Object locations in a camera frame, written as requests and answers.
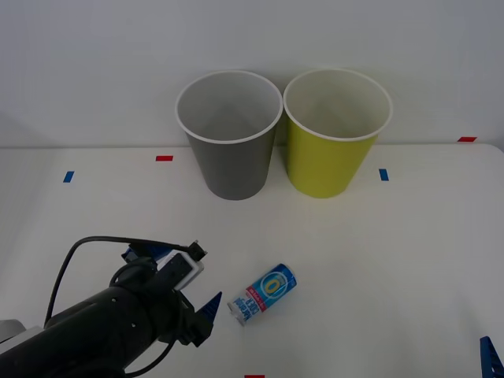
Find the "can lid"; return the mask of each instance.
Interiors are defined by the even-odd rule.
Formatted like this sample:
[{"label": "can lid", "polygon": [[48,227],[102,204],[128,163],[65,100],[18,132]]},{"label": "can lid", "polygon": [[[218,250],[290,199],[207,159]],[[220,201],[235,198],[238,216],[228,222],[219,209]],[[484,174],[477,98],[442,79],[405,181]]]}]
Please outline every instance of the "can lid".
[{"label": "can lid", "polygon": [[243,314],[242,312],[236,307],[236,305],[234,305],[233,303],[231,302],[228,302],[228,307],[231,311],[231,314],[233,317],[235,317],[235,319],[241,324],[241,325],[245,325],[245,319],[243,318]]}]

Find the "table surface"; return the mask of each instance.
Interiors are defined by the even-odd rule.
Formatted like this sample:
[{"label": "table surface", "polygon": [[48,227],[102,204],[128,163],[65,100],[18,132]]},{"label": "table surface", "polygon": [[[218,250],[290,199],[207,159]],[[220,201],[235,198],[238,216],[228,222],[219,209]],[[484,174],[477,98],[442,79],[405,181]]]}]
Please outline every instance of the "table surface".
[{"label": "table surface", "polygon": [[[478,377],[485,335],[504,357],[500,150],[375,146],[331,199],[298,193],[281,152],[260,193],[230,202],[208,191],[188,148],[0,150],[0,319],[42,325],[80,238],[198,239],[206,269],[184,289],[195,307],[217,291],[225,303],[279,262],[298,286],[246,327],[222,306],[210,339],[177,344],[147,376]],[[123,251],[79,249],[55,311],[106,288]]]}]

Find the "can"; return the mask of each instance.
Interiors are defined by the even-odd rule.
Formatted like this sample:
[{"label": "can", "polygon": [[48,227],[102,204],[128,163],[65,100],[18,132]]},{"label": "can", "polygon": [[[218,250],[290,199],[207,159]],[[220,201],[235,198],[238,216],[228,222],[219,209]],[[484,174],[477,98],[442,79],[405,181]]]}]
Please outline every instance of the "can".
[{"label": "can", "polygon": [[252,317],[273,306],[297,284],[294,273],[285,264],[278,264],[230,301],[228,307],[238,322],[245,325]]}]

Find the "black cable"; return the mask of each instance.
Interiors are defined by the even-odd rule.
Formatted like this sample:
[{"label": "black cable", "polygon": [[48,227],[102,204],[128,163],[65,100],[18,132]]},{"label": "black cable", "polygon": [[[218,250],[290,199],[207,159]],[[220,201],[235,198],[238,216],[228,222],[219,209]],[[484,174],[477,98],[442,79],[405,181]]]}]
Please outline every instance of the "black cable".
[{"label": "black cable", "polygon": [[146,239],[132,239],[132,238],[121,238],[116,236],[88,236],[87,238],[81,239],[76,242],[72,248],[70,248],[69,252],[66,255],[63,264],[61,265],[60,271],[57,274],[56,282],[53,286],[53,291],[50,295],[49,305],[47,307],[46,319],[44,321],[44,325],[49,321],[49,319],[53,316],[54,303],[56,302],[57,291],[60,288],[61,280],[63,279],[63,275],[67,267],[69,266],[70,260],[72,260],[73,254],[76,252],[79,246],[82,246],[85,243],[89,242],[111,242],[111,243],[127,243],[127,244],[148,244],[155,246],[165,246],[167,248],[171,248],[173,250],[181,250],[183,252],[188,252],[189,248],[186,246],[179,246],[177,244],[170,244],[164,242],[157,242],[154,240],[146,240]]},{"label": "black cable", "polygon": [[168,346],[161,352],[158,358],[156,358],[154,361],[152,361],[149,365],[147,365],[145,368],[137,370],[136,372],[127,372],[126,377],[127,378],[135,378],[137,376],[141,376],[142,374],[145,374],[146,372],[150,371],[151,369],[155,368],[158,366],[158,364],[163,361],[163,359],[168,355],[170,350],[173,348],[175,345],[175,342],[179,338],[180,331],[182,330],[182,320],[183,320],[183,303],[182,303],[182,298],[180,297],[180,293],[178,291],[175,291],[177,298],[179,299],[179,319],[177,321],[177,326],[175,330],[173,331],[173,336],[172,339],[169,341]]},{"label": "black cable", "polygon": [[146,268],[146,269],[149,269],[149,270],[152,270],[152,271],[156,270],[156,265],[153,264],[152,262],[148,262],[148,261],[131,261],[131,262],[127,263],[126,265],[121,266],[119,268],[119,270],[117,270],[117,272],[114,273],[114,275],[110,279],[109,286],[114,285],[121,274],[123,274],[128,269],[133,268],[134,266],[141,266],[143,268]]}]

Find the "blue clamp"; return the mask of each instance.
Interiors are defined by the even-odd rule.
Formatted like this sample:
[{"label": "blue clamp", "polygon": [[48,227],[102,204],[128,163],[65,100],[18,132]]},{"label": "blue clamp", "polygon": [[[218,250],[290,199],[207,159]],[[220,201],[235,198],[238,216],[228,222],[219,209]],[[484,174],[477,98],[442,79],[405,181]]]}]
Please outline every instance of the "blue clamp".
[{"label": "blue clamp", "polygon": [[488,336],[480,339],[480,355],[483,378],[504,378],[504,367]]}]

